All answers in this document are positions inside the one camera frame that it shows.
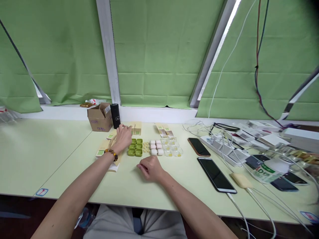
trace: white wall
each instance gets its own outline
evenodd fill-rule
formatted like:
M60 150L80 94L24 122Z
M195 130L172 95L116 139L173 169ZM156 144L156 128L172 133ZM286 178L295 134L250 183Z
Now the white wall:
M28 119L55 119L55 120L87 120L87 109L79 105L64 105L64 106L46 106L41 105L43 109L39 113L19 114L20 118ZM122 122L142 121L142 122L161 122L161 123L185 123L188 120L201 120L207 125L214 122L231 125L233 122L246 122L242 119L208 119L195 118L197 109L182 110L173 108L152 108L152 107L124 107L120 106L120 117ZM277 125L273 120L260 120ZM317 125L319 122L313 121L291 121L281 120L281 124L306 124Z

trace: green curtain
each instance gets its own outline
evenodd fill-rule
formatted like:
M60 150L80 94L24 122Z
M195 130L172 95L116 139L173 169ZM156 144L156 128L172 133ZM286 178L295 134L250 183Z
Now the green curtain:
M259 36L266 2L262 1ZM201 98L197 117L208 117L221 69L235 45L252 3L253 0L245 0L239 5ZM238 45L224 68L210 111L211 118L269 119L259 106L254 83L257 15L258 1L253 6ZM265 108L276 119L283 113L293 93L319 63L316 23L311 6L303 0L270 1L259 55L258 86ZM313 84L309 92L302 96L303 103L293 107L289 119L319 120L319 100L315 93L319 90L318 86L318 83Z
M42 111L33 81L1 26L0 105L19 113Z
M189 108L223 0L111 0L124 106Z
M53 105L111 101L95 0L2 0L0 16Z

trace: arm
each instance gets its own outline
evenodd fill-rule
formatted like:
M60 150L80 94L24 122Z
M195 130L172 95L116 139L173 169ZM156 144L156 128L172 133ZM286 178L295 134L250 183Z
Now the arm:
M146 180L162 185L199 238L237 238L209 207L163 170L156 156L142 159L137 167Z
M112 146L117 154L131 144L131 128L123 128L122 124L117 128L117 140ZM32 239L71 238L80 213L113 161L114 155L107 152L84 170L56 201Z

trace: desk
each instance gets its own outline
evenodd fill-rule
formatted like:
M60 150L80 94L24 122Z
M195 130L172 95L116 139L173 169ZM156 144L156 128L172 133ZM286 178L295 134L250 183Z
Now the desk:
M91 131L77 120L0 123L0 194L33 196Z
M160 163L164 170L168 171L181 185L202 200L217 215L241 217L227 195L215 190L198 163L198 156L187 142L187 138L193 137L193 135L184 131L180 124L170 124L169 127L177 137L184 154L181 158L159 156ZM133 138L142 138L144 142L160 138L154 124L143 123L142 128L142 136L138 137L134 135ZM45 197L58 198L72 181L94 162L96 151L104 138L105 133L103 132L91 132L42 186L49 190ZM236 188L238 193L233 195L233 197L243 214L251 219L268 220L268 217L260 209L257 203L244 189L238 187L229 176L230 170L225 166L222 158L210 149L209 151L212 155L211 158ZM171 199L158 184L148 183L142 178L139 169L136 168L136 165L142 158L130 157L124 152L118 172L108 172L106 174L89 202L161 210L176 210ZM256 189L278 201L278 199L270 194L262 184L253 179L244 168L234 168L234 171L245 174ZM287 205L294 209L294 212L298 216L300 215L299 210L313 213L317 210L316 205L311 205L311 203L316 201L317 196L316 187L312 182L310 182L310 186L299 187L299 192L280 192L272 185L267 185L266 187L281 197ZM277 207L270 200L265 199L258 194L256 194L256 196L275 221L296 223L291 216L287 215L283 209ZM310 224L303 216L300 215L299 218L304 223Z

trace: rose gold phone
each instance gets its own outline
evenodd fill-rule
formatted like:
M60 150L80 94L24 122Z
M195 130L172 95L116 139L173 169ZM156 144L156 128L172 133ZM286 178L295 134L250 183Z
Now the rose gold phone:
M202 142L199 141L199 139L197 139L197 138L188 138L187 140L190 143L190 145L193 147L193 149L194 149L194 151L196 152L197 155L210 157L210 153L205 148L205 146L202 144Z

